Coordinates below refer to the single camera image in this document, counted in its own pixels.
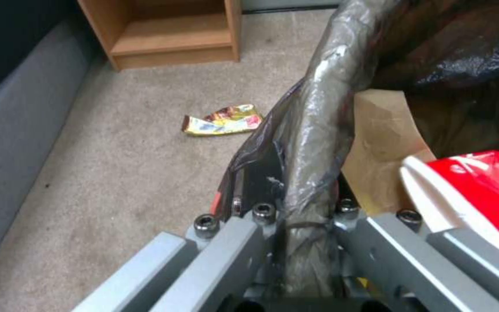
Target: beige carpet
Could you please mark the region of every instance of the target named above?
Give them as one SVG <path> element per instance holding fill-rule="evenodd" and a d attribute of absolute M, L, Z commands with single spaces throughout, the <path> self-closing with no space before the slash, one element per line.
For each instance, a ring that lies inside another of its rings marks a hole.
<path fill-rule="evenodd" d="M 241 63 L 116 73 L 95 62 L 0 247 L 0 312 L 71 310 L 157 233 L 182 235 L 247 137 L 187 137 L 184 114 L 269 112 L 331 13 L 244 16 Z"/>

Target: wooden shelf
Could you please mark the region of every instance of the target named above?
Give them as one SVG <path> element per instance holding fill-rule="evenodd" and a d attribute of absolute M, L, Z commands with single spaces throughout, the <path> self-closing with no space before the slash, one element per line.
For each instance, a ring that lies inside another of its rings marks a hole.
<path fill-rule="evenodd" d="M 224 14 L 204 14 L 133 20 L 111 49 L 111 55 L 229 47 L 230 30 Z"/>
<path fill-rule="evenodd" d="M 113 67 L 240 60 L 240 0 L 78 0 Z"/>

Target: food wrapper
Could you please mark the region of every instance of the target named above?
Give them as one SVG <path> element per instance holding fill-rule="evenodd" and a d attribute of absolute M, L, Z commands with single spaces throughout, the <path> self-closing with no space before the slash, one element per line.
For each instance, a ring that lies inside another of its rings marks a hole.
<path fill-rule="evenodd" d="M 182 132 L 192 136 L 220 136 L 257 129 L 263 117 L 254 105 L 244 104 L 222 108 L 203 119 L 184 116 Z"/>

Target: plastic wrapping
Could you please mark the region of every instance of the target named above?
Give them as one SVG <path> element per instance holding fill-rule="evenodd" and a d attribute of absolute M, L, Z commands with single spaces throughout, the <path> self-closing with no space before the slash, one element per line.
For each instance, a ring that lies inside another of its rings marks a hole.
<path fill-rule="evenodd" d="M 345 1 L 331 17 L 305 77 L 273 108 L 230 163 L 218 211 L 230 215 L 234 173 L 275 148 L 283 163 L 285 296 L 333 296 L 328 235 L 334 184 L 353 140 L 353 94 L 373 76 L 374 42 L 397 0 Z"/>
<path fill-rule="evenodd" d="M 339 295 L 333 186 L 353 141 L 353 94 L 371 85 L 406 91 L 437 156 L 499 144 L 499 1 L 344 0 L 334 12 L 305 77 L 234 155 L 213 208 L 229 218 L 249 187 L 238 173 L 278 158 L 282 173 L 264 172 L 261 187 L 281 188 L 281 296 Z"/>

